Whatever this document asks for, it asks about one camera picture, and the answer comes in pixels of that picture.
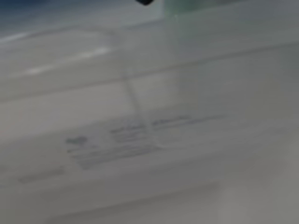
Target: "green object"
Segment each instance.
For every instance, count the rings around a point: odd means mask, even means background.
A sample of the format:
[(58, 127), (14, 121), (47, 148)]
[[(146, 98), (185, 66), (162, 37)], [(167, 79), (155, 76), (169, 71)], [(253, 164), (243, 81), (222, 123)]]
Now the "green object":
[(186, 12), (196, 11), (206, 7), (215, 7), (238, 0), (164, 0), (164, 14), (176, 16)]
[(201, 7), (202, 0), (164, 0), (164, 13), (177, 15), (197, 10)]

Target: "black object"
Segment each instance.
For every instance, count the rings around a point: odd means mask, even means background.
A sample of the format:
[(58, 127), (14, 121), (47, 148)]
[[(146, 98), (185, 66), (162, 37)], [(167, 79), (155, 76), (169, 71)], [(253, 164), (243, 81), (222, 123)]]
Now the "black object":
[(144, 6), (148, 6), (151, 4), (154, 0), (136, 0), (138, 3), (141, 3)]

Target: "transparent plastic box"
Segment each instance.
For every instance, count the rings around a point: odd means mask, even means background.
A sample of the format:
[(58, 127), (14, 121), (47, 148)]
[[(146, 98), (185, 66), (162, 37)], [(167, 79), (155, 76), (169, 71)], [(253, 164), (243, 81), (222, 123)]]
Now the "transparent plastic box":
[(1, 42), (1, 190), (38, 193), (59, 217), (216, 180), (277, 147), (298, 127), (296, 17), (232, 10)]

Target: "plastic lid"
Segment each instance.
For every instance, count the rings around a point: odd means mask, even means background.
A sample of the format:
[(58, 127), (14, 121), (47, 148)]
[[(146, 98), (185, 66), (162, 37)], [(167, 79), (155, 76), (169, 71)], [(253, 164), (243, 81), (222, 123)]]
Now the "plastic lid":
[(71, 27), (11, 39), (0, 42), (0, 101), (94, 85), (123, 73), (118, 38), (107, 30)]

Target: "label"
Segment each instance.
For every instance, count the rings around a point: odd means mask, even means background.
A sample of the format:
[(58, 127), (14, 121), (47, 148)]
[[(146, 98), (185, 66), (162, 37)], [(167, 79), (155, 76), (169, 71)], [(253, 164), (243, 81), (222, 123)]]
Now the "label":
[[(150, 133), (142, 119), (127, 116), (2, 146), (0, 164), (6, 171), (0, 174), (0, 189), (36, 190), (123, 175), (196, 158), (203, 152), (244, 147), (257, 141), (259, 133), (276, 138), (275, 130), (279, 136), (286, 134), (279, 126), (236, 122), (227, 114), (199, 117), (179, 105), (154, 111), (149, 125)], [(270, 138), (259, 137), (259, 145), (268, 144)], [(188, 146), (194, 139), (196, 144)], [(176, 141), (185, 147), (172, 147)]]

